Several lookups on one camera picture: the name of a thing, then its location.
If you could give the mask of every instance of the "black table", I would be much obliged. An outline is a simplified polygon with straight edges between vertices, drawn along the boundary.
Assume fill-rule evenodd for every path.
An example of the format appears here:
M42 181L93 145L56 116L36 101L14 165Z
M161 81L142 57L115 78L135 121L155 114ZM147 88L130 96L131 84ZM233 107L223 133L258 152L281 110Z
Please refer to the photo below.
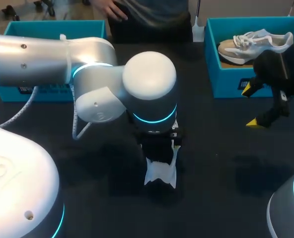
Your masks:
M72 104L34 104L8 129L53 156L64 189L67 238L269 238L267 203L294 174L294 100L288 119L252 130L245 124L272 100L214 100L202 44L115 49L120 64L159 51L176 66L178 122L187 134L178 155L178 188L162 198L140 190L144 171L135 170L135 161L141 151L125 116L94 125L73 142ZM21 107L0 101L0 123Z

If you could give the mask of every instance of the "person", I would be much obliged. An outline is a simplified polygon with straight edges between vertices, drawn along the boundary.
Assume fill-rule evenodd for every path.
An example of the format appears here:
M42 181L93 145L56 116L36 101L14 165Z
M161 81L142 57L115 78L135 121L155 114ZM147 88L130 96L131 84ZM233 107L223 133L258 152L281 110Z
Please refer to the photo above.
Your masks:
M92 0L110 25L113 42L193 41L188 0Z

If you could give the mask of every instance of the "cable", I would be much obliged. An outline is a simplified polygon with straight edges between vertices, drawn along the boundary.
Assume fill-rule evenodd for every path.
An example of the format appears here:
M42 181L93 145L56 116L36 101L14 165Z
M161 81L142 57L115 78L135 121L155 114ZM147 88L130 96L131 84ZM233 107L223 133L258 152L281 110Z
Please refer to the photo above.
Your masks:
M3 124L0 125L0 128L4 128L5 126L10 125L11 123L13 123L15 120L17 120L26 110L27 108L31 105L31 103L33 102L34 98L36 97L37 93L38 93L39 88L38 87L34 87L33 92L28 100L28 102L23 106L23 108L16 114L14 115L12 118L10 118L8 121L4 122Z
M78 116L77 116L77 111L76 111L76 105L75 105L75 95L74 95L74 86L70 84L72 96L73 96L73 106L74 106L74 114L73 114L73 127L72 127L72 138L74 140L79 140L85 131L92 125L92 123L86 124L86 126L81 130L81 132L77 135L77 122L78 122Z

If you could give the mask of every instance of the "white sneaker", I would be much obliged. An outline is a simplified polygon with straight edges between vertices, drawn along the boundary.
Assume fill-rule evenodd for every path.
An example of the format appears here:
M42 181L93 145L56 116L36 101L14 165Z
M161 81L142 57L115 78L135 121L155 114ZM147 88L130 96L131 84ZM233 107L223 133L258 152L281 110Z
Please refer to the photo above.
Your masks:
M233 36L233 40L222 41L218 52L226 60L242 65L254 60L265 50L283 53L293 43L294 36L291 32L285 35L273 35L262 29L242 36Z

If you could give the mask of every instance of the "blue box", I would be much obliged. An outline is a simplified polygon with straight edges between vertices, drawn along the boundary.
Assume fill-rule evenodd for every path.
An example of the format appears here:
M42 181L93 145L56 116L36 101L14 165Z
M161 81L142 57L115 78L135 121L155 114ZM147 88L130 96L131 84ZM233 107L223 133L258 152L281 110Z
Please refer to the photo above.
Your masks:
M294 17L235 17L209 18L205 32L205 56L215 98L242 97L243 78L255 76L252 67L222 68L217 51L217 44L233 39L234 35L243 35L250 31L265 29L272 34L294 35ZM271 97L270 88L263 88L253 97Z
M100 37L106 39L104 20L95 21L14 21L8 24L4 33L10 36L23 36L42 39L60 39L60 34L67 39ZM31 87L0 87L3 102L26 102L30 98ZM36 95L37 102L72 102L68 85L40 86Z

